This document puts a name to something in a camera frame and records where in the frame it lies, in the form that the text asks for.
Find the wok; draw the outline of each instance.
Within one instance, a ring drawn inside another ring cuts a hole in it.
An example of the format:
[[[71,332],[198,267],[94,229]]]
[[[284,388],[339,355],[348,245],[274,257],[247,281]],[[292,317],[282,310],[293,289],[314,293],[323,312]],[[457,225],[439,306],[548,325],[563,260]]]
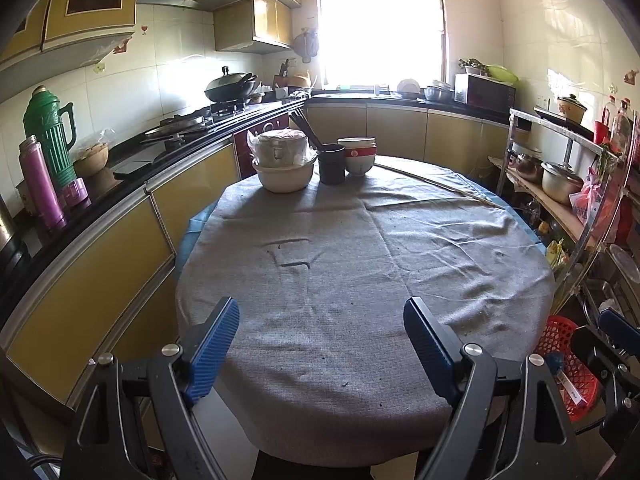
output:
[[[222,67],[222,77],[214,79],[207,85],[204,95],[214,103],[236,101],[247,97],[253,90],[257,75],[249,72],[229,73],[229,67]]]

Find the red cabinet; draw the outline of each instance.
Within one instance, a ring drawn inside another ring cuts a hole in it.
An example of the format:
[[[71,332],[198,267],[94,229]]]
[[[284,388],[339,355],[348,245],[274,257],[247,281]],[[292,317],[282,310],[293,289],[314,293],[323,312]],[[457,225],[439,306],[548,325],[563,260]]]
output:
[[[283,130],[289,127],[289,114],[282,114],[275,119],[265,121],[256,126],[249,128],[252,134],[260,135],[270,130]],[[241,130],[234,134],[234,143],[236,144],[236,153],[238,154],[238,168],[240,168],[240,178],[245,179],[255,175],[254,167],[251,165],[252,155],[249,146],[246,143],[247,130]]]

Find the metal screw cap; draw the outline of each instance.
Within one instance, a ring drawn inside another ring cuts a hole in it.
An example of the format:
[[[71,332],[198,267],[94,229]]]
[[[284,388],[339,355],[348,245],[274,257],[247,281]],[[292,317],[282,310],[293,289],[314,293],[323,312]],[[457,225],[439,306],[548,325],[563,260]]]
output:
[[[113,363],[113,354],[111,352],[105,352],[98,356],[98,364],[101,366],[109,366]]]
[[[180,347],[176,343],[169,343],[162,347],[162,355],[165,357],[173,357],[180,351]]]
[[[529,356],[529,362],[534,366],[542,366],[545,363],[545,360],[542,355],[531,354]]]
[[[465,352],[469,355],[478,356],[482,353],[482,348],[476,343],[469,343],[465,345]]]

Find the pink thermos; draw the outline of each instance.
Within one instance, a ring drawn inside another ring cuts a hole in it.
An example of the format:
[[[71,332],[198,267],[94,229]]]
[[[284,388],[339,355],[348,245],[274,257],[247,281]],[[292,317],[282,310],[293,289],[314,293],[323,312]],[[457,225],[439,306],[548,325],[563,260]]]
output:
[[[42,146],[35,136],[29,136],[20,144],[20,166],[31,199],[48,230],[66,225],[65,216],[53,189]]]

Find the red plastic basket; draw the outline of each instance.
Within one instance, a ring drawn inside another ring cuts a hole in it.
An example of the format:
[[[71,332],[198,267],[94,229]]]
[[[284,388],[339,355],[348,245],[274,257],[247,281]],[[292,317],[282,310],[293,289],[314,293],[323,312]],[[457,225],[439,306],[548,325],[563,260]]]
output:
[[[572,422],[580,420],[589,412],[598,399],[598,390],[600,389],[596,377],[571,352],[569,342],[576,328],[578,326],[570,319],[549,316],[546,320],[545,331],[536,346],[536,354],[540,354],[542,357],[553,351],[560,351],[564,354],[564,373],[587,402],[585,406],[576,406],[569,395],[564,396],[564,406]]]

